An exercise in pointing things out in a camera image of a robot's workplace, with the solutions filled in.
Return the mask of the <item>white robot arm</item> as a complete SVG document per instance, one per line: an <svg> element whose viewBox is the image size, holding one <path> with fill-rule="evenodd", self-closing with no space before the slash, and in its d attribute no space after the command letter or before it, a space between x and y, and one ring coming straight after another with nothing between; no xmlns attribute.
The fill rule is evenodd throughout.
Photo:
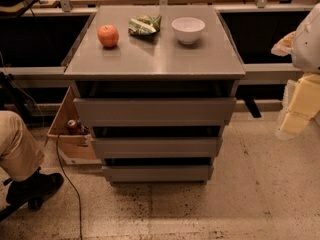
<svg viewBox="0 0 320 240"><path fill-rule="evenodd" d="M291 55L293 66L304 72L285 87L276 136L289 140L297 137L320 112L320 4L313 7L295 31L278 41L271 53Z"/></svg>

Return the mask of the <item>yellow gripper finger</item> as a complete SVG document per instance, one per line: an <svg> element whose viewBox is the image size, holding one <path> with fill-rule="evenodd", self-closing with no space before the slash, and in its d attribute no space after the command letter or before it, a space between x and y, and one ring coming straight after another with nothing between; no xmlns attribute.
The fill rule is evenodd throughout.
<svg viewBox="0 0 320 240"><path fill-rule="evenodd" d="M292 44L295 36L295 31L285 35L271 49L271 53L276 56L287 56L292 54Z"/></svg>
<svg viewBox="0 0 320 240"><path fill-rule="evenodd" d="M285 87L276 136L282 140L297 137L320 112L320 75L304 74L289 80Z"/></svg>

